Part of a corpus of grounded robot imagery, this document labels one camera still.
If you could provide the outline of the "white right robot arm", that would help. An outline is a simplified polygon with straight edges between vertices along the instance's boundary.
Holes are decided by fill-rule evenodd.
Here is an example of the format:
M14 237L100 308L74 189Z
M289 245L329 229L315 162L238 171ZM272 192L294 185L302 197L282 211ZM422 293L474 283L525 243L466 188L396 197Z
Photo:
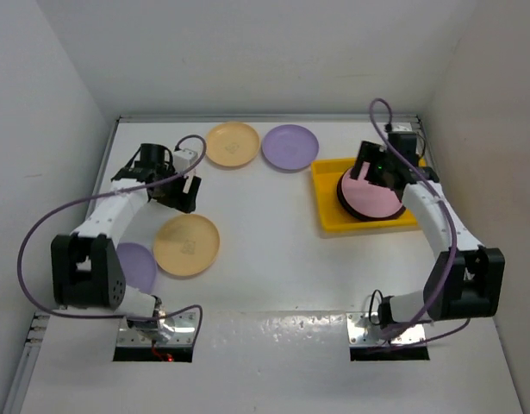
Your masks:
M394 193L415 217L435 263L422 289L387 296L377 309L386 334L415 323L493 317L499 305L505 258L462 223L446 200L433 168L420 166L417 135L390 132L386 145L363 141L352 178Z

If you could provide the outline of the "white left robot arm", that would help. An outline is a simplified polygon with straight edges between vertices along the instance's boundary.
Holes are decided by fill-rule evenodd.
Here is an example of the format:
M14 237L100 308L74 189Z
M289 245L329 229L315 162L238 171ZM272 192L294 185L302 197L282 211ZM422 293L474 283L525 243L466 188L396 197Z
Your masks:
M189 214L201 180L192 171L202 156L188 148L144 143L110 180L109 196L69 235L51 243L57 304L105 309L139 330L159 331L166 318L159 298L127 284L116 251L128 225L151 201Z

